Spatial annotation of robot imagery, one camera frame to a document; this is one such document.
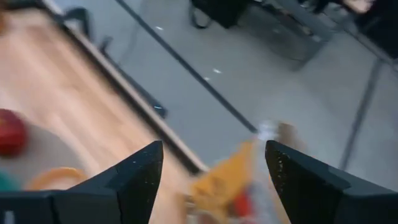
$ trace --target red apple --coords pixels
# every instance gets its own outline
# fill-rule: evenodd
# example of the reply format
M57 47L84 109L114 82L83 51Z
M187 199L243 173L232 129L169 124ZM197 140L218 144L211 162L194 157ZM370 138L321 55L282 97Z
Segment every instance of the red apple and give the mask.
M12 111L0 109L0 156L19 155L27 142L24 122Z

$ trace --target orange ring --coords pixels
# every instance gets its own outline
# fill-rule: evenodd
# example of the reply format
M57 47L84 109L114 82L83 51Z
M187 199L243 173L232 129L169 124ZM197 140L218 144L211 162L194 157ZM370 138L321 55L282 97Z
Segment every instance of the orange ring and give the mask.
M55 182L57 179L65 177L76 179L77 183L83 182L87 179L86 174L79 169L71 167L58 167L50 169L47 172L41 173L33 178L25 187L26 190L42 190L46 185Z

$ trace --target concrete floor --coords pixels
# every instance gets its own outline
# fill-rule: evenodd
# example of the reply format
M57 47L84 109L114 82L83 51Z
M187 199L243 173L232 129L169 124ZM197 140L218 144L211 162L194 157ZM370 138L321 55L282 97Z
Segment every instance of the concrete floor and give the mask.
M167 123L204 162L213 165L252 136L114 1L56 2L64 9L90 10L94 42L114 38L108 53L169 110ZM293 72L295 62L276 55L261 38L269 30L259 27L269 22L257 19L260 25L252 26L250 13L232 29L213 23L197 30L188 21L188 0L126 2L253 125L265 119L293 124L309 155L338 165L376 59L350 35L336 34L315 59ZM398 105L393 101L398 80L386 65L381 72L348 171L398 190Z

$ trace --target black bag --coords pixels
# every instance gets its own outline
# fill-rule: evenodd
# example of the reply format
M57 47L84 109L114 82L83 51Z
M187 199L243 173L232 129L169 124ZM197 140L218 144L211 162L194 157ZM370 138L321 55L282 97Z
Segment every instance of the black bag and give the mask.
M238 19L246 9L249 1L250 0L191 0L193 7L203 11L224 28L230 28L238 22ZM193 22L196 23L193 12L192 19Z

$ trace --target teal object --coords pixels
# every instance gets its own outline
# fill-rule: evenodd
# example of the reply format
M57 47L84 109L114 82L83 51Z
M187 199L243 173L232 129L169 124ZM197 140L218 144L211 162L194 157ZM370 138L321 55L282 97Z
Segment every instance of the teal object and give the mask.
M8 175L0 172L0 191L19 190L19 187L14 180Z

